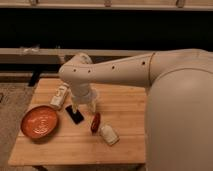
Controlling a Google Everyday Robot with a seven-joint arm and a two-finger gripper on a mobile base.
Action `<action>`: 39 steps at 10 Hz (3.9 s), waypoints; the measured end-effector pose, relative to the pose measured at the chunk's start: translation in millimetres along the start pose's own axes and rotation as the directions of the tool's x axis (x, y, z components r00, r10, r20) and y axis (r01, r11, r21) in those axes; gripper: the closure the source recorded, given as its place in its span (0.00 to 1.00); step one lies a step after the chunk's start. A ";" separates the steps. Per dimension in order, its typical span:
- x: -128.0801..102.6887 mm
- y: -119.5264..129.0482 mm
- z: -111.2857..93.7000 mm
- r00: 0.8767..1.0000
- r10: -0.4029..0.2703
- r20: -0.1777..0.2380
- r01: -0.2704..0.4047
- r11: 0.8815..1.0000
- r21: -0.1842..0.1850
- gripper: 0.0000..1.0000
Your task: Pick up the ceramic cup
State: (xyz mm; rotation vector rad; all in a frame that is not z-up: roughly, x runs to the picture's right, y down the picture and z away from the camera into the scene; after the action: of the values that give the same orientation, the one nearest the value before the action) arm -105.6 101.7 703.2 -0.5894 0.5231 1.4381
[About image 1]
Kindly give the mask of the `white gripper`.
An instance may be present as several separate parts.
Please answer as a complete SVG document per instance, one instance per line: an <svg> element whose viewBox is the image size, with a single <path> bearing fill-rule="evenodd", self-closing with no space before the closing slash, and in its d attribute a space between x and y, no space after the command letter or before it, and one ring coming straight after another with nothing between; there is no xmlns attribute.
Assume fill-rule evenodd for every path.
<svg viewBox="0 0 213 171"><path fill-rule="evenodd" d="M87 83L71 85L71 98L73 101L72 110L73 113L77 113L79 104L87 104L88 110L92 113L96 112L97 102L97 91L92 89Z"/></svg>

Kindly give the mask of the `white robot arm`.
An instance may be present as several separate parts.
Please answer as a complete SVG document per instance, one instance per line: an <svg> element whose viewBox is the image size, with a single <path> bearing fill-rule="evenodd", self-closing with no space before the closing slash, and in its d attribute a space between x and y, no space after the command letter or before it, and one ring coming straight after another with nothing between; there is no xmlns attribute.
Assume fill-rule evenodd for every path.
<svg viewBox="0 0 213 171"><path fill-rule="evenodd" d="M213 52L155 51L93 63L85 53L59 69L76 106L92 83L143 87L147 171L213 171Z"/></svg>

